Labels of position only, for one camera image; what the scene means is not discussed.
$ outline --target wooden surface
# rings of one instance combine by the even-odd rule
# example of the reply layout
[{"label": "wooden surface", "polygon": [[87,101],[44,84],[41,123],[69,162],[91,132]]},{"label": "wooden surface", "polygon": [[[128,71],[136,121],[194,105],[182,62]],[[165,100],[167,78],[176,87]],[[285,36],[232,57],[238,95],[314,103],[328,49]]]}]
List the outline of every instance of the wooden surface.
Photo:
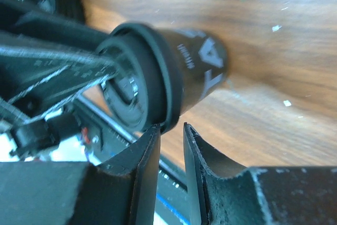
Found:
[{"label": "wooden surface", "polygon": [[[83,1],[100,30],[128,20],[193,27],[227,45],[228,82],[162,137],[162,152],[182,168],[185,121],[247,166],[337,164],[336,0]],[[97,90],[86,94],[102,105]]]}]

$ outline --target wooden table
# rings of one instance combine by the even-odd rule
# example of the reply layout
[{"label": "wooden table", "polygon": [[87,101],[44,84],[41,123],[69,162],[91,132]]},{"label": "wooden table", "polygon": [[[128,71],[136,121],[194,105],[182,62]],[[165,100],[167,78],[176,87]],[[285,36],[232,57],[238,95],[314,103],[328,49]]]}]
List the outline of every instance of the wooden table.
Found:
[{"label": "wooden table", "polygon": [[[183,122],[243,165],[337,164],[336,0],[83,2],[99,30],[129,20],[193,27],[228,47],[228,81],[162,137],[162,152],[182,168]],[[105,106],[97,89],[86,95]]]}]

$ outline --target screw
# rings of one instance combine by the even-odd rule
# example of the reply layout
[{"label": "screw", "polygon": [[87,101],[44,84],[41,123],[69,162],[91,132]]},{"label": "screw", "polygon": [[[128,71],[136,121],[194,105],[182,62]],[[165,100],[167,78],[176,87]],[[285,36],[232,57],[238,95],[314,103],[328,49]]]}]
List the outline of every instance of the screw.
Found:
[{"label": "screw", "polygon": [[98,138],[98,136],[95,135],[91,141],[92,141],[93,143],[97,143],[99,140],[100,140],[100,139]]}]

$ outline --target wood grain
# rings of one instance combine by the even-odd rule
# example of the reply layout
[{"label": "wood grain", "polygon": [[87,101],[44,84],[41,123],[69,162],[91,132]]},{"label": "wood grain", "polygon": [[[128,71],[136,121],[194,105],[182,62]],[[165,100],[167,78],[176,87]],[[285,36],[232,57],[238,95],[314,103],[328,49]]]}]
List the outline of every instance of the wood grain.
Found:
[{"label": "wood grain", "polygon": [[[193,27],[228,47],[228,81],[162,137],[162,152],[182,168],[185,121],[243,165],[337,164],[336,0],[83,2],[100,30],[128,20]],[[86,95],[104,106],[96,89]]]}]

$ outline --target blue strip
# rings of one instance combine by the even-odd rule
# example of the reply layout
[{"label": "blue strip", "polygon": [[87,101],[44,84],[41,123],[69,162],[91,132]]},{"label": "blue strip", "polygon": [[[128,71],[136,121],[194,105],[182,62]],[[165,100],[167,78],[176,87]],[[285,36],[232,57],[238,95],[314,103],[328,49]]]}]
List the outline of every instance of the blue strip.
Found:
[{"label": "blue strip", "polygon": [[171,206],[162,196],[158,193],[156,194],[157,199],[159,199],[166,208],[168,208],[179,220],[183,221],[185,224],[190,225],[190,222],[183,217],[173,206]]}]

